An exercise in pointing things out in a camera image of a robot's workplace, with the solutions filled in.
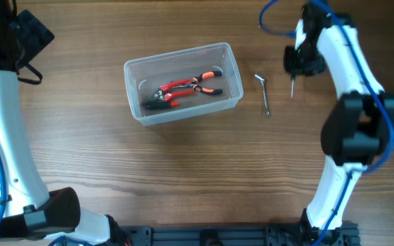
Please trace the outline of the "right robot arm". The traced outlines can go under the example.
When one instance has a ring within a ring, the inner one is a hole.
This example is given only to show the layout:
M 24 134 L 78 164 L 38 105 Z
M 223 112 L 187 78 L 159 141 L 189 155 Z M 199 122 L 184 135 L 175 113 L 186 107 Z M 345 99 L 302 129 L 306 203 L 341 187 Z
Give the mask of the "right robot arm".
M 347 14 L 327 1 L 302 7 L 295 44 L 284 68 L 292 77 L 328 70 L 337 103 L 321 130 L 324 170 L 304 211 L 309 230 L 325 236 L 342 225 L 342 214 L 360 177 L 379 169 L 394 149 L 394 95 L 385 92 L 364 58 L 358 32 Z

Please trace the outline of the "clear plastic container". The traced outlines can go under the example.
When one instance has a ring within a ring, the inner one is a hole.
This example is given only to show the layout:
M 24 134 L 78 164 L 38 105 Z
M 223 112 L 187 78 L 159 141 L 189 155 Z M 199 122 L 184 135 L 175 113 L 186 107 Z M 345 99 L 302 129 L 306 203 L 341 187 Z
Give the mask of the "clear plastic container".
M 131 113 L 144 126 L 230 109 L 244 95 L 226 42 L 129 60 L 124 78 Z

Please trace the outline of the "red handled snips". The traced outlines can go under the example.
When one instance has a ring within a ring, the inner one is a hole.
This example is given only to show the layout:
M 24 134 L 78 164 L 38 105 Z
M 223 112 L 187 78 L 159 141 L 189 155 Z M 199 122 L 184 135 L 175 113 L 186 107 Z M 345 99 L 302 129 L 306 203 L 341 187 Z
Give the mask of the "red handled snips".
M 189 96 L 194 94 L 194 90 L 186 87 L 190 79 L 183 79 L 178 81 L 171 81 L 167 84 L 161 85 L 155 92 L 147 99 L 142 101 L 142 104 L 150 101 L 173 101 L 175 98 L 181 96 Z

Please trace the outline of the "black red handled screwdriver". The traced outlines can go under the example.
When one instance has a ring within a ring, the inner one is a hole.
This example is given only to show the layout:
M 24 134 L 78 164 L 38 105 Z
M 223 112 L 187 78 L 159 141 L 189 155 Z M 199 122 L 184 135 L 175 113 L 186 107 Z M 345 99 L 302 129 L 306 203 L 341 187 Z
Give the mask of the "black red handled screwdriver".
M 150 101 L 145 102 L 143 106 L 149 110 L 158 110 L 158 109 L 171 109 L 175 107 L 191 107 L 193 105 L 192 102 L 179 102 L 179 101 Z

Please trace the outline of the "silver socket wrench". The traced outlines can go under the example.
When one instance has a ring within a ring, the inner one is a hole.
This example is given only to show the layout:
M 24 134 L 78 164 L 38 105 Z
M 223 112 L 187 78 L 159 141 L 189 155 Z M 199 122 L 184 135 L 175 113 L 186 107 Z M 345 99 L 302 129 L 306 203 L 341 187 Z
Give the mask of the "silver socket wrench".
M 266 86 L 265 86 L 265 78 L 262 77 L 260 74 L 255 74 L 254 77 L 261 84 L 262 91 L 263 91 L 263 100 L 264 100 L 264 105 L 265 105 L 265 115 L 267 117 L 269 117 L 270 116 L 270 108 L 269 108 L 269 105 L 268 105 L 267 92 L 266 92 Z

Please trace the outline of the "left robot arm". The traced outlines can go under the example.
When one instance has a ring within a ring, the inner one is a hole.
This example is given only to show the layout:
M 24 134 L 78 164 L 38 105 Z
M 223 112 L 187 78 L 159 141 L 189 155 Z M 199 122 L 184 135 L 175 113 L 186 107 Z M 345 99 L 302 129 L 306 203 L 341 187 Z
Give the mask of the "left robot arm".
M 19 72 L 54 36 L 15 1 L 0 1 L 0 241 L 50 240 L 52 245 L 131 245 L 109 215 L 80 206 L 74 189 L 50 191 L 31 155 L 21 115 Z

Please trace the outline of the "green handled screwdriver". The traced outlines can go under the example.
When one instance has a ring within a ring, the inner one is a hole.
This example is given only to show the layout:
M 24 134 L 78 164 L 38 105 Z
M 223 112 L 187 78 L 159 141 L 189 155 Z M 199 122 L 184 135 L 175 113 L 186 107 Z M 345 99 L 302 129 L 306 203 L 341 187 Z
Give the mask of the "green handled screwdriver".
M 291 75 L 291 99 L 293 98 L 293 91 L 294 91 L 295 80 L 296 80 L 296 76 L 295 75 Z

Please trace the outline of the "orange black needle-nose pliers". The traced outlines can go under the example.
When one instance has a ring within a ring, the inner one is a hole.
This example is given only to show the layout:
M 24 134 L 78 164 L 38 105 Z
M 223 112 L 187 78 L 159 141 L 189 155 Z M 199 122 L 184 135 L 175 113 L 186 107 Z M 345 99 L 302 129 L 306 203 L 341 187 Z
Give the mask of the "orange black needle-nose pliers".
M 223 93 L 223 89 L 214 87 L 211 81 L 221 76 L 221 71 L 207 71 L 191 78 L 185 86 L 201 94 L 217 96 Z

